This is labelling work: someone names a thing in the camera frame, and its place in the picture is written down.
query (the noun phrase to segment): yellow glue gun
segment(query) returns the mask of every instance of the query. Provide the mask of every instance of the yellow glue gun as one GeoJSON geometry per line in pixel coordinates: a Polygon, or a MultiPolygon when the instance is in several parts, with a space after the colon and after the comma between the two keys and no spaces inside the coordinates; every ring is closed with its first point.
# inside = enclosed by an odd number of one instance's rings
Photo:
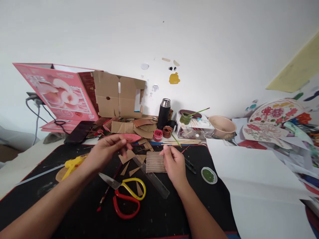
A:
{"type": "Polygon", "coordinates": [[[66,179],[78,166],[86,159],[88,154],[84,154],[81,156],[76,157],[75,159],[71,159],[65,162],[64,166],[68,169],[65,173],[62,181],[66,179]]]}

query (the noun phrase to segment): hand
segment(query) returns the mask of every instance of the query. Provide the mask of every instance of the hand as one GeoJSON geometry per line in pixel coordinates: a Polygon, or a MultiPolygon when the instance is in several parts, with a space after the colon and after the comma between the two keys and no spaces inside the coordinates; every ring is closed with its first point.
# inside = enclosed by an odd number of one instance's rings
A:
{"type": "Polygon", "coordinates": [[[164,145],[160,155],[164,155],[164,166],[176,190],[184,188],[188,184],[184,155],[173,146],[167,145],[164,145]]]}
{"type": "Polygon", "coordinates": [[[118,134],[106,136],[93,147],[79,168],[90,173],[98,173],[105,168],[115,152],[120,151],[121,155],[127,158],[126,148],[133,149],[123,136],[118,134]]]}

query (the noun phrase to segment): pink box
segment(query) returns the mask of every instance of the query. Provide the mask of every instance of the pink box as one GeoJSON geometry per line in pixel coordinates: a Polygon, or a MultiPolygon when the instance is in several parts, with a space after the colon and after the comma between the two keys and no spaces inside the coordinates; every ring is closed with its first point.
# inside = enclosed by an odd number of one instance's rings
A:
{"type": "MultiPolygon", "coordinates": [[[[71,120],[71,119],[56,119],[56,121],[64,121],[65,124],[63,124],[63,128],[66,132],[71,133],[75,127],[81,122],[79,120],[71,120]]],[[[47,132],[57,132],[57,133],[64,133],[61,126],[58,126],[54,123],[54,120],[41,126],[41,131],[47,131],[47,132]]]]}
{"type": "Polygon", "coordinates": [[[56,118],[79,122],[99,119],[92,75],[94,69],[38,63],[13,65],[56,118]]]}

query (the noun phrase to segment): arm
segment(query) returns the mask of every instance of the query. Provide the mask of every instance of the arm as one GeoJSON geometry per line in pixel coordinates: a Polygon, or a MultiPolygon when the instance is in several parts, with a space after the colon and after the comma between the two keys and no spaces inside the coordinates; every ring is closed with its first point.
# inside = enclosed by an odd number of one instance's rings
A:
{"type": "Polygon", "coordinates": [[[161,152],[169,179],[182,200],[193,238],[227,239],[224,231],[197,197],[186,178],[185,159],[176,148],[164,145],[161,152]]]}
{"type": "Polygon", "coordinates": [[[116,151],[126,157],[121,136],[105,137],[93,147],[85,161],[29,210],[0,232],[0,238],[50,238],[84,187],[111,160],[116,151]]]}

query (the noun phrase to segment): black cutting mat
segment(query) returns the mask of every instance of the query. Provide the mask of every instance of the black cutting mat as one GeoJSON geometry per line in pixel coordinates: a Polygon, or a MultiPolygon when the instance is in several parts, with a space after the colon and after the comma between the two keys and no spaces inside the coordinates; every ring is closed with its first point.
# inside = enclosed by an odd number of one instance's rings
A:
{"type": "MultiPolygon", "coordinates": [[[[143,148],[143,146],[134,146],[134,152],[143,148]]],[[[155,151],[162,150],[162,146],[153,146],[153,148],[155,151]]],[[[89,145],[61,145],[26,179],[90,150],[89,145]]],[[[146,151],[141,151],[138,154],[146,154],[146,151]]],[[[201,177],[202,167],[210,167],[215,171],[208,149],[205,146],[191,146],[184,152],[184,156],[194,164],[197,170],[197,174],[194,175],[186,168],[186,175],[202,203],[224,231],[237,231],[231,210],[230,195],[226,186],[220,178],[216,184],[210,185],[201,177]]],[[[120,160],[115,155],[103,173],[113,177],[120,166],[120,160]]],[[[116,180],[119,182],[129,178],[128,172],[137,168],[137,165],[131,160],[125,176],[121,176],[120,173],[124,167],[125,165],[121,166],[116,176],[116,180]]],[[[55,170],[17,186],[1,200],[0,212],[5,216],[0,217],[0,230],[24,213],[58,183],[55,181],[57,172],[58,170],[55,170]]],[[[157,173],[156,175],[170,191],[169,197],[163,199],[143,172],[138,170],[133,177],[144,181],[147,192],[146,197],[141,201],[139,213],[131,220],[122,220],[115,213],[113,189],[109,190],[102,204],[102,210],[96,211],[99,201],[107,189],[106,183],[99,176],[96,176],[66,214],[53,238],[148,238],[190,234],[183,205],[167,174],[157,173]]],[[[129,182],[128,185],[137,192],[135,182],[129,182]]],[[[120,192],[128,194],[123,187],[120,187],[120,192]]],[[[118,203],[124,213],[130,214],[136,209],[136,205],[132,202],[118,199],[118,203]]]]}

